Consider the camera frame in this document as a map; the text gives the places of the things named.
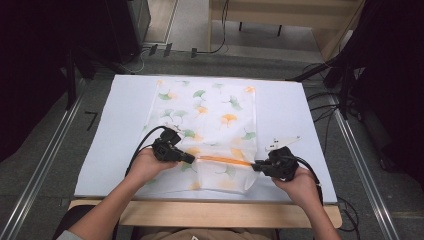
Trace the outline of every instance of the wooden table edge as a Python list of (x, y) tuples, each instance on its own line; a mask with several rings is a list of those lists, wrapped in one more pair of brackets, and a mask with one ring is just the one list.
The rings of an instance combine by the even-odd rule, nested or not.
[[(78, 205), (97, 205), (98, 199), (71, 201)], [(342, 218), (337, 205), (325, 205), (333, 226), (339, 228)], [(303, 210), (282, 203), (199, 202), (199, 201), (131, 201), (121, 215), (121, 225), (208, 228), (310, 228)]]

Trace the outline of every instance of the floor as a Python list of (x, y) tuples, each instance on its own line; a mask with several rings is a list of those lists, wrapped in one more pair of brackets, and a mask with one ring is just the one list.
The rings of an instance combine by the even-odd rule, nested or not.
[[(172, 50), (191, 51), (196, 47), (206, 51), (206, 28), (204, 19), (207, 14), (207, 0), (179, 0), (175, 15), (171, 21), (166, 43), (173, 43)], [(280, 37), (276, 37), (278, 26), (244, 24), (241, 32), (238, 23), (227, 22), (226, 45), (219, 54), (190, 58), (190, 52), (174, 52), (169, 57), (160, 54), (143, 55), (143, 61), (136, 59), (125, 67), (141, 69), (137, 74), (175, 74), (201, 76), (234, 76), (246, 78), (263, 78), (281, 80), (301, 74), (311, 63), (322, 63), (310, 29), (286, 27)], [(220, 46), (223, 39), (220, 22), (214, 22), (212, 49)], [(8, 238), (1, 239), (50, 239), (58, 222), (67, 210), (69, 201), (73, 198), (73, 190), (78, 179), (79, 169), (89, 149), (99, 117), (88, 129), (93, 116), (85, 112), (101, 112), (107, 99), (113, 73), (101, 66), (94, 80), (86, 81), (81, 88), (79, 108), (72, 116), (73, 122), (68, 126), (65, 137), (60, 141), (60, 147), (52, 155), (52, 162), (47, 168), (46, 175), (41, 179), (43, 184), (37, 189), (38, 194), (30, 199), (30, 206), (23, 213), (24, 221), (16, 229), (19, 231)], [(322, 86), (322, 78), (313, 76), (305, 81), (305, 93), (310, 96), (326, 92)], [(311, 100), (310, 107), (314, 108), (331, 103), (327, 96)], [(49, 141), (60, 125), (66, 103), (66, 96), (61, 98), (49, 114), (37, 125), (21, 149), (10, 159), (0, 163), (0, 231), (9, 221), (12, 210), (25, 192), (37, 165), (44, 159), (44, 152), (49, 147)], [(314, 119), (324, 111), (313, 111)], [(379, 166), (376, 150), (362, 124), (355, 118), (348, 120), (348, 129), (353, 133), (358, 145), (361, 159), (352, 157), (352, 149), (344, 135), (346, 122), (334, 116), (316, 124), (317, 134), (323, 149), (326, 149), (327, 165), (336, 193), (351, 203), (358, 213), (359, 233), (362, 239), (420, 239), (424, 236), (424, 193), (420, 186), (408, 175), (388, 173)], [(367, 180), (363, 179), (361, 167), (365, 166), (371, 173), (372, 183), (377, 194), (368, 192)], [(381, 198), (390, 219), (381, 223), (376, 216), (373, 197)], [(351, 214), (354, 211), (340, 200), (341, 210)], [(351, 229), (352, 225), (346, 213), (342, 212), (343, 228)], [(393, 224), (395, 233), (387, 235), (386, 227)], [(120, 229), (119, 239), (128, 239), (127, 227)], [(359, 239), (352, 232), (340, 231), (343, 239)], [(309, 229), (284, 229), (281, 239), (311, 239)]]

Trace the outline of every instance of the forearm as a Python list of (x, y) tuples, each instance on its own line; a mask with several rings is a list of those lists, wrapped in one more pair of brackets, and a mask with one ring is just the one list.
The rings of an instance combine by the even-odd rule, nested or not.
[(333, 223), (320, 204), (317, 204), (316, 206), (307, 206), (303, 210), (309, 218), (316, 240), (341, 239), (340, 235), (334, 228)]
[(69, 231), (85, 240), (107, 239), (122, 212), (139, 189), (124, 179), (101, 203), (87, 213)]

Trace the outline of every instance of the white paper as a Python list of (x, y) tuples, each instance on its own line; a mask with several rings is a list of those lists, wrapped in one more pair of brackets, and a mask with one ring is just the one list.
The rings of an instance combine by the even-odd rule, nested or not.
[[(155, 94), (156, 83), (161, 79), (221, 81), (232, 85), (255, 87), (258, 146), (255, 159), (267, 158), (268, 152), (265, 151), (265, 147), (274, 138), (300, 136), (302, 138), (300, 141), (289, 145), (291, 152), (305, 159), (313, 167), (322, 184), (324, 203), (337, 202), (302, 84), (185, 76), (115, 76), (96, 136), (78, 177), (75, 196), (104, 197), (122, 181), (132, 154), (140, 142), (143, 126), (149, 115), (151, 100)], [(145, 195), (142, 188), (136, 194), (136, 198), (291, 202), (287, 194), (263, 174), (260, 174), (245, 194), (193, 190)]]

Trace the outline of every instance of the black controller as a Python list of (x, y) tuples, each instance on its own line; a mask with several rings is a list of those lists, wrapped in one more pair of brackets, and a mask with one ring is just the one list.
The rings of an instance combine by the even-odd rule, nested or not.
[(165, 130), (160, 134), (160, 137), (157, 138), (152, 144), (155, 157), (159, 161), (184, 161), (186, 163), (192, 164), (195, 157), (175, 147), (175, 144), (177, 144), (179, 141), (181, 141), (181, 137), (178, 136), (176, 131), (170, 128), (165, 128)]
[(266, 160), (255, 160), (252, 164), (254, 171), (263, 172), (265, 176), (291, 181), (299, 167), (297, 158), (288, 147), (272, 150)]

